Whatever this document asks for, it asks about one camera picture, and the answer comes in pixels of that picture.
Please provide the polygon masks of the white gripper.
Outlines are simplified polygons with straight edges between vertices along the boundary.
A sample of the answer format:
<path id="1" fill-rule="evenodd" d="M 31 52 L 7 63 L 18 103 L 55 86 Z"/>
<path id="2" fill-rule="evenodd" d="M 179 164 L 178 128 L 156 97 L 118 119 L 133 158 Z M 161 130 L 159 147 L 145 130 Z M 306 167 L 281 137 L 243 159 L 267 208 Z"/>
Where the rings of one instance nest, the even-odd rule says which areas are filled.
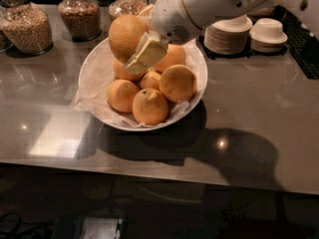
<path id="1" fill-rule="evenodd" d="M 236 18 L 261 7 L 266 0 L 157 0 L 139 17 L 151 18 L 158 32 L 144 33 L 125 69 L 137 75 L 145 72 L 167 53 L 168 42 L 185 44 L 209 25 Z"/>

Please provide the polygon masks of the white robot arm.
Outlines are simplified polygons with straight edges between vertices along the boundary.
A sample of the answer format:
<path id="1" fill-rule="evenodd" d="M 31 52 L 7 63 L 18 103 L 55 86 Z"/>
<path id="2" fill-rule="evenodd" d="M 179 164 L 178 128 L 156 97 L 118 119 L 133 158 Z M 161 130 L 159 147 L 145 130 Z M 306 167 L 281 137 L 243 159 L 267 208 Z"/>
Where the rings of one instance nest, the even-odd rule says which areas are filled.
<path id="1" fill-rule="evenodd" d="M 290 11 L 313 34 L 319 33 L 319 0 L 157 0 L 145 18 L 151 32 L 140 38 L 125 67 L 138 74 L 158 62 L 168 44 L 183 45 L 215 22 L 237 18 L 271 3 Z"/>

